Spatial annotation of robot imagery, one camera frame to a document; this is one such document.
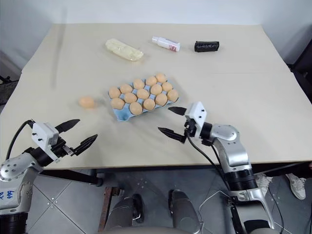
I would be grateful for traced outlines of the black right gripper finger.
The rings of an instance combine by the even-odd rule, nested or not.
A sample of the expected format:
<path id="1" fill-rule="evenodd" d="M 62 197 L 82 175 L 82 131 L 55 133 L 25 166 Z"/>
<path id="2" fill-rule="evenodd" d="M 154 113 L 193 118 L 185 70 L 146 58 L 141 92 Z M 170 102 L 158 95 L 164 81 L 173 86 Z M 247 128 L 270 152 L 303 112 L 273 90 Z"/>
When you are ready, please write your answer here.
<path id="1" fill-rule="evenodd" d="M 187 109 L 184 108 L 184 107 L 175 107 L 175 106 L 171 106 L 168 108 L 168 110 L 174 112 L 175 114 L 178 114 L 178 115 L 185 115 Z"/>
<path id="2" fill-rule="evenodd" d="M 186 140 L 186 136 L 185 135 L 180 135 L 178 133 L 175 133 L 173 130 L 168 129 L 168 128 L 163 128 L 163 127 L 158 127 L 158 129 L 167 137 L 177 140 L 180 143 L 184 143 Z"/>

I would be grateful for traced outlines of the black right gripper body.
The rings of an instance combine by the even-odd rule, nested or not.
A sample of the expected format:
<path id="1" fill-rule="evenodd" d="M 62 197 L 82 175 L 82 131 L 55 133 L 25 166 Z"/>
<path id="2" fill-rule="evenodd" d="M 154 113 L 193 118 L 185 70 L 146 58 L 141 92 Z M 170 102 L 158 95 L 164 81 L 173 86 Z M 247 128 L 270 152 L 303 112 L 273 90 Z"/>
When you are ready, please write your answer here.
<path id="1" fill-rule="evenodd" d="M 197 123 L 194 119 L 189 118 L 186 120 L 184 124 L 184 136 L 185 138 L 194 137 L 197 131 Z"/>

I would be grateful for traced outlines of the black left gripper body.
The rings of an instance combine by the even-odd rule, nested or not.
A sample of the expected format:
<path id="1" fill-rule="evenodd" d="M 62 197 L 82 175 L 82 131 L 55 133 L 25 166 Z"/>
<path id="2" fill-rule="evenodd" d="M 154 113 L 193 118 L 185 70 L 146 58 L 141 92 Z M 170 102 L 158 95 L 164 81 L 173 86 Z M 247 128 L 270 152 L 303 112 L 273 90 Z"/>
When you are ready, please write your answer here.
<path id="1" fill-rule="evenodd" d="M 52 146 L 51 152 L 53 153 L 53 156 L 50 158 L 51 161 L 59 161 L 60 158 L 73 154 L 72 148 L 69 148 L 66 145 L 66 141 L 61 137 L 59 137 L 57 143 Z"/>

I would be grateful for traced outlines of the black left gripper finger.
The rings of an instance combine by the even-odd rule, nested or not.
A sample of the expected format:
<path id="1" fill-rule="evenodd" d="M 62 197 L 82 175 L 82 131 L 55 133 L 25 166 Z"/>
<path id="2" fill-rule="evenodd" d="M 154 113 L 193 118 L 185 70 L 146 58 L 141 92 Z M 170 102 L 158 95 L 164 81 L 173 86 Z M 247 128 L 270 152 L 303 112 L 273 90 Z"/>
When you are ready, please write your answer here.
<path id="1" fill-rule="evenodd" d="M 73 128 L 79 121 L 80 121 L 79 119 L 71 119 L 71 120 L 68 120 L 66 122 L 59 124 L 58 126 L 55 127 L 55 129 L 59 133 L 67 132 L 68 130 Z"/>
<path id="2" fill-rule="evenodd" d="M 98 134 L 95 134 L 83 140 L 78 147 L 71 149 L 72 150 L 71 156 L 73 155 L 78 156 L 84 151 L 86 151 L 93 144 L 93 142 L 96 140 L 97 137 Z"/>

